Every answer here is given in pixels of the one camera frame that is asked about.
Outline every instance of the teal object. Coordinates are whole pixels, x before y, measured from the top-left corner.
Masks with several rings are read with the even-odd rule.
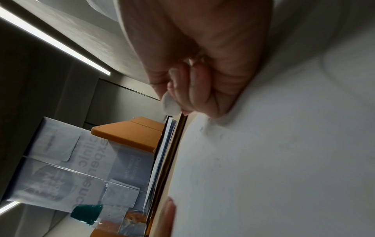
[[[92,226],[98,219],[102,209],[103,205],[78,205],[73,209],[70,216]]]

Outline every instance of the wooden edge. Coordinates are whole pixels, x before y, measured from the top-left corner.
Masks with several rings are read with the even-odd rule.
[[[147,216],[147,222],[146,222],[147,226],[146,226],[145,237],[148,237],[150,235],[152,223],[154,221],[155,214],[156,214],[156,210],[157,210],[157,207],[159,206],[161,195],[163,194],[163,190],[164,190],[167,178],[168,178],[168,174],[170,172],[173,160],[175,158],[175,154],[176,154],[177,148],[179,146],[179,143],[182,137],[182,132],[184,131],[186,120],[187,120],[187,116],[184,116],[181,114],[181,117],[176,127],[174,137],[170,145],[170,149],[166,155],[164,165],[162,167],[159,179],[156,184],[154,200],[151,203],[150,213]]]

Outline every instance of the hand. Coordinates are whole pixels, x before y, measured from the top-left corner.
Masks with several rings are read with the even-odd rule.
[[[184,114],[213,118],[227,113],[254,77],[272,11],[272,0],[119,0],[118,5],[128,41],[159,98],[168,90]]]
[[[171,198],[168,198],[160,215],[154,237],[170,237],[175,219],[176,206]]]

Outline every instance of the ceiling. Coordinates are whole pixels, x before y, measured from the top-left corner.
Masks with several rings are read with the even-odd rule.
[[[39,1],[14,0],[113,69],[148,83],[141,62],[118,22],[95,11],[86,0]]]

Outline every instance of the ceiling light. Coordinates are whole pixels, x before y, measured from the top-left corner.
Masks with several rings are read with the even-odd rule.
[[[69,48],[68,46],[60,43],[59,41],[57,41],[56,39],[52,38],[51,36],[47,35],[46,33],[38,30],[37,28],[35,28],[34,26],[30,25],[29,23],[25,22],[24,20],[22,20],[21,18],[19,18],[18,16],[14,15],[13,13],[5,10],[4,8],[2,8],[0,6],[0,17],[3,18],[4,20],[6,21],[9,21],[10,23],[18,26],[19,28],[29,32],[30,34],[40,38],[41,40],[47,42],[48,44],[50,45],[53,45],[55,46],[56,48],[70,54],[71,56],[75,57],[76,59],[78,60],[81,60],[82,62],[92,66],[93,68],[96,68],[97,70],[107,74],[107,75],[110,75],[110,71],[104,69],[103,67],[99,66],[98,64],[94,63],[93,61],[91,61],[90,59],[86,58],[85,56],[77,53],[76,51],[74,51],[73,49]]]
[[[14,202],[9,203],[8,205],[3,206],[2,208],[0,208],[0,215],[6,212],[7,210],[11,209],[12,207],[18,205],[19,203],[20,202],[18,201],[14,201]]]

